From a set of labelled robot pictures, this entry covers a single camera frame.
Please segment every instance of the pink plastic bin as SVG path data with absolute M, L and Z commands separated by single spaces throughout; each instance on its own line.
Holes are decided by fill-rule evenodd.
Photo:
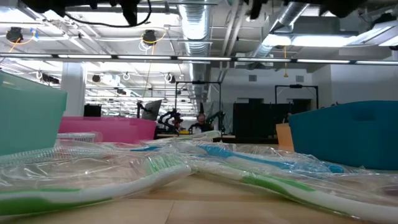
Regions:
M 62 117 L 58 133 L 96 131 L 104 142 L 139 143 L 154 138 L 156 123 L 136 118 Z

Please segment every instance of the teal plastic bin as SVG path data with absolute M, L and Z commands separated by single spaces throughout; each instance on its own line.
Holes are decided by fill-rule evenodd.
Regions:
M 362 101 L 289 118 L 295 152 L 367 169 L 398 170 L 398 101 Z
M 0 71 L 0 156 L 53 147 L 67 93 Z

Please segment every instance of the plastic bin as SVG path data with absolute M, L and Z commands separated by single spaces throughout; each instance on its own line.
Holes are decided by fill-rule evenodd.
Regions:
M 0 155 L 53 147 L 67 93 L 0 71 Z
M 63 117 L 59 133 L 99 132 L 104 142 L 139 143 L 151 140 L 156 124 L 136 118 Z
M 367 169 L 398 170 L 398 101 L 362 101 L 290 117 L 295 152 Z

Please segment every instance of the orange box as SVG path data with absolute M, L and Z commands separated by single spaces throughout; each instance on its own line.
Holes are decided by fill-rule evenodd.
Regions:
M 294 152 L 292 133 L 289 124 L 277 124 L 276 133 L 278 135 L 279 149 Z

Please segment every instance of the green toothbrush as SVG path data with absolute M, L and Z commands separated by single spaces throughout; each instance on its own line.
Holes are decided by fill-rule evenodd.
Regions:
M 255 174 L 215 162 L 195 161 L 193 163 L 193 167 L 199 172 L 263 187 L 306 205 L 378 223 L 397 223 L 398 220 L 398 207 L 376 205 L 337 197 L 315 190 L 294 180 L 272 175 Z
M 1 192 L 0 215 L 27 215 L 105 202 L 167 184 L 192 172 L 178 157 L 166 154 L 148 157 L 143 166 L 144 178 L 115 186 Z

